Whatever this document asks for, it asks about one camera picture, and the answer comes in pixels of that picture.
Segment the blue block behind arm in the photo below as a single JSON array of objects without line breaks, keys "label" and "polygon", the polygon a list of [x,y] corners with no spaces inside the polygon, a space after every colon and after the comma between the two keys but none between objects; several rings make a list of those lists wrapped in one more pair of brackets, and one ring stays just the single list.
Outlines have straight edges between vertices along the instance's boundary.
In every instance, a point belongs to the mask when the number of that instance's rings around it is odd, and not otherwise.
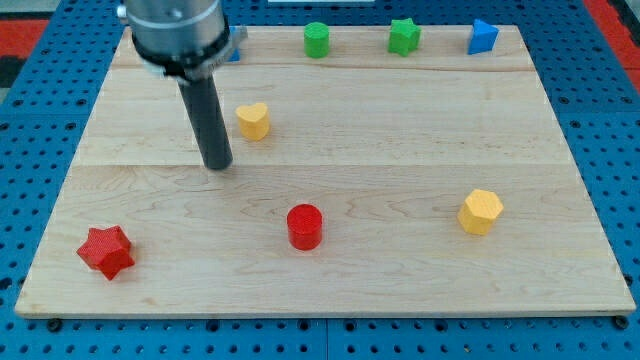
[{"label": "blue block behind arm", "polygon": [[240,60],[240,50],[239,50],[239,43],[241,41],[240,35],[241,35],[241,31],[238,26],[230,27],[230,37],[229,37],[230,49],[228,54],[226,55],[227,62],[237,62]]}]

